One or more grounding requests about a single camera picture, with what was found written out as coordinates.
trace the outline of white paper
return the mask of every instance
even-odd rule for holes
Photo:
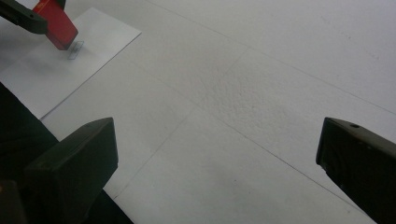
[[[140,35],[135,28],[94,8],[73,23],[78,28],[78,36],[68,51],[57,50],[46,41],[0,73],[0,81],[38,119]],[[69,60],[78,41],[84,43],[76,59]]]

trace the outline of red block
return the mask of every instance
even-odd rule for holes
[[[40,0],[33,8],[33,12],[47,20],[48,31],[46,36],[53,45],[57,49],[69,49],[78,34],[78,30],[59,4],[55,0]]]

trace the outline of red object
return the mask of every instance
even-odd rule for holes
[[[67,17],[64,10],[55,0],[40,0],[33,12],[42,16],[48,22],[47,38],[57,49],[69,49],[78,30]]]

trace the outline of paper sheet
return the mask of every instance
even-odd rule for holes
[[[57,50],[46,41],[0,72],[0,81],[38,119],[140,35],[135,28],[94,8],[73,23],[79,34],[68,51]]]

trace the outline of white surface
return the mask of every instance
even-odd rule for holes
[[[149,0],[396,113],[392,0]]]
[[[67,2],[143,34],[44,119],[115,117],[106,191],[135,223],[374,223],[315,155],[325,116],[396,141],[392,2],[150,2]]]
[[[201,109],[116,202],[136,223],[374,223]]]
[[[84,41],[77,58],[46,41],[0,74],[1,82],[38,118],[43,118],[95,74],[140,32],[91,8],[73,23]]]

